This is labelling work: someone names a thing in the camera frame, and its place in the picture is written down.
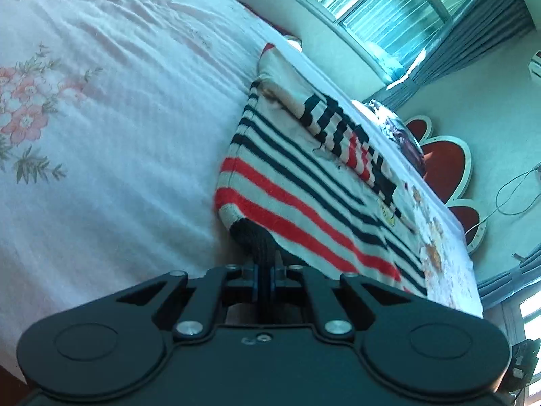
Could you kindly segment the striped knit sweater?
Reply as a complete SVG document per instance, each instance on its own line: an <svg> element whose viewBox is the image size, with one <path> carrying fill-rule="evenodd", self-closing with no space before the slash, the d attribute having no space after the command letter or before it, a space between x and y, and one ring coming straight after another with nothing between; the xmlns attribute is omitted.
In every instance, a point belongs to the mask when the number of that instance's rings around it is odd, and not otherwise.
<svg viewBox="0 0 541 406"><path fill-rule="evenodd" d="M248 243L254 224L287 261L423 297L422 240L403 189L363 127L267 44L215 191L229 233Z"/></svg>

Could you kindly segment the floral bed sheet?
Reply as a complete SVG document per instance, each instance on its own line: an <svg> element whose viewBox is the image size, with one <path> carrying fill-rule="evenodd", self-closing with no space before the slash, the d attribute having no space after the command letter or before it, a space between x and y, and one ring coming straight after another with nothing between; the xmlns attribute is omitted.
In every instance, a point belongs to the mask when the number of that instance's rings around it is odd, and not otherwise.
<svg viewBox="0 0 541 406"><path fill-rule="evenodd" d="M218 173L275 45L236 0L1 0L1 364L36 321L174 269L236 261Z"/></svg>

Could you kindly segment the blue right curtain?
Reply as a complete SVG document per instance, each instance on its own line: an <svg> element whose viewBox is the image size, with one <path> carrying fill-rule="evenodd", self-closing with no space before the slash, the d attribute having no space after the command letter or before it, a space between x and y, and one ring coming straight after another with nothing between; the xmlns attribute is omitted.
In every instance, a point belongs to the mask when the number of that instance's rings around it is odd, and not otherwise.
<svg viewBox="0 0 541 406"><path fill-rule="evenodd" d="M467 0L415 58L403 78L367 100L396 111L422 87L464 69L535 28L524 0Z"/></svg>

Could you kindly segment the large window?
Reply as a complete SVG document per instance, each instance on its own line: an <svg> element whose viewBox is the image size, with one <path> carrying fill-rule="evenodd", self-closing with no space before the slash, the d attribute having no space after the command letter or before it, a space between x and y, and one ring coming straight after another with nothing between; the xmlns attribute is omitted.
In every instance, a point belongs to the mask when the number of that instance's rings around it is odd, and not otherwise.
<svg viewBox="0 0 541 406"><path fill-rule="evenodd" d="M467 0L295 0L367 59L386 84L417 56Z"/></svg>

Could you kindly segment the red white headboard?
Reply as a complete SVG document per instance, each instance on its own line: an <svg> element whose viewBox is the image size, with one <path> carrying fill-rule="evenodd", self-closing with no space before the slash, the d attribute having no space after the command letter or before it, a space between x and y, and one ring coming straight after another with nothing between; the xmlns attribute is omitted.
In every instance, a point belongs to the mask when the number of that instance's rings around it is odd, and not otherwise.
<svg viewBox="0 0 541 406"><path fill-rule="evenodd" d="M425 182L463 228L469 254L476 252L486 234L485 212L478 202L465 198L473 160L468 144L452 136L436 136L432 120L418 115L405 122L425 155Z"/></svg>

